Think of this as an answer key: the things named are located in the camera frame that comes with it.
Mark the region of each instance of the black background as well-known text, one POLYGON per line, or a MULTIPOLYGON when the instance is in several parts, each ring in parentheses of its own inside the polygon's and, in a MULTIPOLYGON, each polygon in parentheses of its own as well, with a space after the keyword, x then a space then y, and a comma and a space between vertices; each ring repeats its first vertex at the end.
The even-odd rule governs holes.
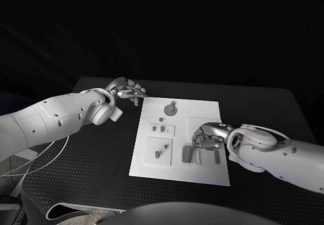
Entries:
POLYGON ((36 102, 72 92, 82 76, 286 88, 324 144, 319 1, 116 7, 96 0, 1 10, 2 91, 36 102))

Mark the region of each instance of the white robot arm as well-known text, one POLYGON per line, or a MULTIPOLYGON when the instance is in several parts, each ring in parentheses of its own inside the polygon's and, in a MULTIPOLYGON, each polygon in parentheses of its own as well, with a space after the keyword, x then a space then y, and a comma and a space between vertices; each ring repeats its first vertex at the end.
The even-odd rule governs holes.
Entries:
POLYGON ((229 159, 247 170, 266 170, 278 179, 324 194, 324 147, 282 136, 286 141, 279 142, 256 126, 234 129, 221 123, 206 123, 194 133, 193 146, 216 150, 224 143, 229 159))
POLYGON ((145 89, 121 77, 103 89, 54 96, 0 116, 0 161, 24 149, 67 137, 87 123, 99 125, 108 118, 116 121, 122 111, 115 99, 128 98, 138 105, 138 97, 146 97, 144 93, 145 89))

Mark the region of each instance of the black table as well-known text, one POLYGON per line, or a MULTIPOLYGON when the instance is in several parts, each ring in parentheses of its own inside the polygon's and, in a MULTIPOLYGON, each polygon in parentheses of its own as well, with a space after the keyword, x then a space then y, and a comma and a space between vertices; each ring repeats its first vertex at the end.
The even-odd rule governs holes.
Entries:
MULTIPOLYGON (((82 77, 73 93, 103 88, 113 79, 82 77)), ((280 131, 290 139, 315 143, 292 93, 285 89, 214 84, 136 80, 148 96, 217 101, 221 121, 237 127, 253 124, 280 131)), ((227 159, 230 187, 128 176, 139 106, 116 101, 123 114, 118 122, 85 125, 69 138, 54 162, 24 178, 21 199, 33 225, 57 224, 83 212, 63 215, 53 205, 69 203, 128 210, 159 202, 197 202, 224 206, 282 224, 324 223, 324 195, 276 179, 267 172, 254 173, 227 159)), ((56 156, 64 139, 54 143, 31 165, 31 170, 56 156)))

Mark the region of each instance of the white paper sheet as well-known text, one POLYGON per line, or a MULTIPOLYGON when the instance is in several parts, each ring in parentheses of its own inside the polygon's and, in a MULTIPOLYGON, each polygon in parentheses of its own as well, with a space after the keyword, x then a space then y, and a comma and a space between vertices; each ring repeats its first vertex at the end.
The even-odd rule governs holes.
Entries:
POLYGON ((200 151, 200 165, 182 163, 181 160, 182 146, 191 146, 193 133, 206 122, 221 122, 217 102, 172 98, 144 98, 129 176, 229 186, 223 146, 217 150, 220 164, 214 163, 214 152, 203 149, 193 149, 193 154, 194 150, 200 151), (177 113, 174 116, 167 116, 164 107, 171 101, 175 102, 177 113), (152 134, 154 132, 148 132, 148 129, 151 129, 149 124, 174 126, 174 137, 162 136, 159 132, 155 135, 152 134), (158 163, 145 163, 144 154, 146 152, 148 137, 172 140, 170 166, 158 166, 158 163))

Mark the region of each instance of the table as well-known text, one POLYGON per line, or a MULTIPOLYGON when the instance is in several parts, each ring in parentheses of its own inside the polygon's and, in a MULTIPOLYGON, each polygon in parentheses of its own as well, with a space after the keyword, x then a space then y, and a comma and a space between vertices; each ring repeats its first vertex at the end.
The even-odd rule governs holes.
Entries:
MULTIPOLYGON (((82 77, 73 89, 103 88, 113 78, 82 77)), ((253 124, 282 132, 290 139, 315 143, 292 93, 285 89, 216 84, 135 80, 148 96, 217 101, 221 121, 237 127, 253 124)), ((128 176, 139 106, 116 101, 123 114, 118 122, 85 125, 69 138, 66 149, 53 163, 24 178, 21 199, 33 225, 57 224, 73 216, 51 210, 57 203, 115 210, 159 202, 197 202, 224 206, 282 224, 324 222, 324 195, 276 179, 267 172, 254 173, 227 159, 230 187, 128 176)), ((31 170, 56 156, 64 139, 54 143, 31 165, 31 170)))

